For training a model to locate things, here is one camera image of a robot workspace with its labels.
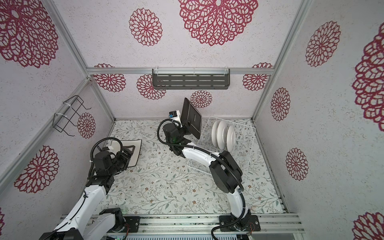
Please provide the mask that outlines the white square plate black rim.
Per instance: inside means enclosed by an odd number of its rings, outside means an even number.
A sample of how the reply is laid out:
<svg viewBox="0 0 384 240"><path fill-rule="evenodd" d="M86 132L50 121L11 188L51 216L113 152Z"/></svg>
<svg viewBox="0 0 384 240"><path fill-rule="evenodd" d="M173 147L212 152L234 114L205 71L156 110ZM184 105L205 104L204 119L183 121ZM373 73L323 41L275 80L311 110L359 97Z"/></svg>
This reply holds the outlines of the white square plate black rim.
<svg viewBox="0 0 384 240"><path fill-rule="evenodd" d="M139 160L142 140L131 140L131 141L121 141L124 148L130 150L132 152L132 156L129 160L127 168L135 167ZM107 147L111 149L111 152L116 154L121 150L120 144L115 140L107 140Z"/></svg>

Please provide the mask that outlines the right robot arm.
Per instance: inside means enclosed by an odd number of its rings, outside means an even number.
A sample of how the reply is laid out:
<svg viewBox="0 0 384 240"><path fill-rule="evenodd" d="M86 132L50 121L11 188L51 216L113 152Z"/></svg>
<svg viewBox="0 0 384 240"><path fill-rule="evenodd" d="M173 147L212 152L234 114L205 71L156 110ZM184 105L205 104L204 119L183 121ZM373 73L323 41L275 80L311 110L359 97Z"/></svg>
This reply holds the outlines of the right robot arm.
<svg viewBox="0 0 384 240"><path fill-rule="evenodd" d="M169 146L175 155L194 160L209 168L215 184L227 194L230 202L232 222L226 225L238 225L239 228L244 228L251 218L251 212L243 195L243 172L229 152L214 153L198 147L185 138L185 135L193 135L199 139L201 126L201 120L195 125L189 120L171 116L159 124L157 138L162 144Z"/></svg>

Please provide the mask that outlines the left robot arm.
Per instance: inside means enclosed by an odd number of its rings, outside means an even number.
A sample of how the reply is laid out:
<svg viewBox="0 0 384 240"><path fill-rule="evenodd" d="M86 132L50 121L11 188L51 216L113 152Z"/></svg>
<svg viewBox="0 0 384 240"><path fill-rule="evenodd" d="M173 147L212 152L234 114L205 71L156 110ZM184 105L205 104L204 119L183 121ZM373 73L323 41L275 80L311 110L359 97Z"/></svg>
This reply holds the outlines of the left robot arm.
<svg viewBox="0 0 384 240"><path fill-rule="evenodd" d="M100 240L109 231L120 232L127 226L120 208L102 210L98 218L88 225L99 203L107 196L114 183L114 176L126 170L136 147L121 146L117 153L111 147L96 154L96 174L90 178L82 196L67 217L41 240Z"/></svg>

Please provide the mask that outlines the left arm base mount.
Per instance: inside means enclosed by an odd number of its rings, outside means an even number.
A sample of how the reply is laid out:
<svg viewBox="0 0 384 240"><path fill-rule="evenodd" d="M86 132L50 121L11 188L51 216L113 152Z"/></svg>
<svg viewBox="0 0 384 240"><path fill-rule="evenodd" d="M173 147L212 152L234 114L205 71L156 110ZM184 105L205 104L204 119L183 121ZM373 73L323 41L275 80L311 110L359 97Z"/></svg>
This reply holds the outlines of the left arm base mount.
<svg viewBox="0 0 384 240"><path fill-rule="evenodd" d="M137 233L139 231L141 217L115 217L116 224L112 229L108 230L108 234L112 233Z"/></svg>

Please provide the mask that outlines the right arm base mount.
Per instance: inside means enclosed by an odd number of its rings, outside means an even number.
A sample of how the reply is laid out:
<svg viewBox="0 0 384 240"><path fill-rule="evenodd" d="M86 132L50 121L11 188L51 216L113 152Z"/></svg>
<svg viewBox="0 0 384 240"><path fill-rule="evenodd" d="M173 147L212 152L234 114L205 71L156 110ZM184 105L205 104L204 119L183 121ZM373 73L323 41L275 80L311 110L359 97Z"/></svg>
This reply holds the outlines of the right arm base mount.
<svg viewBox="0 0 384 240"><path fill-rule="evenodd" d="M232 215L219 216L220 226L233 222L235 218ZM261 225L259 218L256 215L250 215L249 218L245 217L238 221L236 224L228 227L221 228L221 232L259 232Z"/></svg>

